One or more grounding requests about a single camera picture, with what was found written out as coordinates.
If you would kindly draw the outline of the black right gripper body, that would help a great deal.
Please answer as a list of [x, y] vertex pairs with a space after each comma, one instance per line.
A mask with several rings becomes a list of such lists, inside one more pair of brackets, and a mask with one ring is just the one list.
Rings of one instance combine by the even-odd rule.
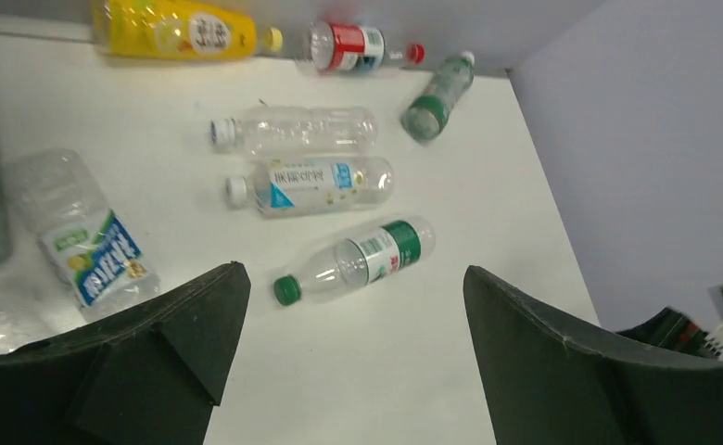
[[665, 307], [654, 317], [618, 335], [663, 350], [718, 360], [723, 345], [681, 311]]

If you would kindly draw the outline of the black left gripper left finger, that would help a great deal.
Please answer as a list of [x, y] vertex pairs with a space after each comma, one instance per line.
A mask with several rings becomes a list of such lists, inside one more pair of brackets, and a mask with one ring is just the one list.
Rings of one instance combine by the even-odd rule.
[[200, 444], [244, 325], [245, 266], [0, 355], [0, 444]]

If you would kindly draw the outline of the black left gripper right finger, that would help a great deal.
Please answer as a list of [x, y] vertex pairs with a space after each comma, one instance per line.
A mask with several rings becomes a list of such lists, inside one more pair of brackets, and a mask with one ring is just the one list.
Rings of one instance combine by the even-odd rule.
[[469, 267], [463, 298], [500, 444], [723, 444], [723, 361], [588, 323]]

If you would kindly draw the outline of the green label bottle green cap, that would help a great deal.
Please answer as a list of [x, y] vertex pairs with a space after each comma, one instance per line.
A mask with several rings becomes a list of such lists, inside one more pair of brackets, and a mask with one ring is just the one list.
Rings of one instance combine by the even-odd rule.
[[432, 224], [421, 216], [374, 224], [287, 266], [273, 293], [284, 307], [344, 296], [428, 258], [436, 243]]

